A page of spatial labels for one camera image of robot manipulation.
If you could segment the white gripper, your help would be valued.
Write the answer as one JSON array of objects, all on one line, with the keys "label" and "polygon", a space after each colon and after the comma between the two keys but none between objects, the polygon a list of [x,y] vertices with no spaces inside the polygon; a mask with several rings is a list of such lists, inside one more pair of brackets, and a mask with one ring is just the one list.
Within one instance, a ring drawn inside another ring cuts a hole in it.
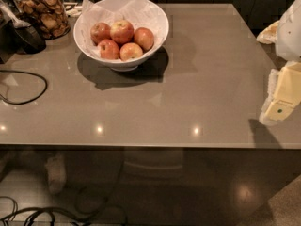
[{"label": "white gripper", "polygon": [[259,122],[272,126],[285,121],[301,103],[301,0],[294,0],[279,21],[266,27],[256,38],[276,46],[276,54],[288,62],[280,71],[272,69],[268,96]]}]

